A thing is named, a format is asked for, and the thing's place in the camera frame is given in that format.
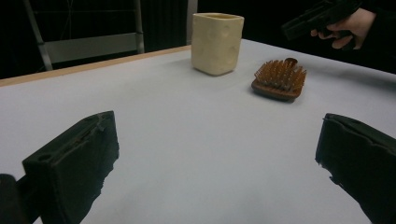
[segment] textured cup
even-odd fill
[[[192,22],[192,66],[211,76],[235,69],[245,18],[223,13],[195,13]]]

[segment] table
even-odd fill
[[[307,71],[301,96],[253,93],[258,68],[288,57]],[[184,47],[2,80],[1,173],[21,178],[24,158],[113,110],[120,158],[82,223],[370,223],[315,152],[326,113],[396,136],[396,76],[246,39],[227,75],[190,59]]]

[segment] brush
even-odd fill
[[[297,66],[297,60],[272,60],[264,63],[254,74],[251,88],[264,96],[281,101],[293,100],[300,96],[306,70]]]

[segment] hand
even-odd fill
[[[354,38],[356,42],[354,49],[360,49],[364,39],[369,33],[374,19],[375,14],[373,12],[359,8],[349,17],[340,20],[335,24],[328,25],[326,28],[332,31],[330,35],[324,36],[323,33],[313,30],[311,31],[311,36],[318,36],[320,39],[335,38],[335,40],[332,42],[332,47],[334,49],[341,49]],[[353,36],[349,35],[340,38],[339,31],[342,30],[349,30]]]

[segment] pistol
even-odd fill
[[[318,30],[327,36],[332,33],[326,29],[327,25],[350,16],[360,6],[361,1],[359,0],[323,0],[314,4],[303,15],[284,23],[281,29],[288,40],[305,35],[311,30]],[[339,38],[348,35],[353,34],[350,31],[341,31]],[[353,48],[355,48],[355,41],[352,39],[342,50],[351,50]]]
[[[0,174],[0,223],[78,224],[119,157],[113,111],[82,119],[22,161],[18,181]]]
[[[328,113],[315,160],[371,223],[396,223],[396,139],[357,119]]]

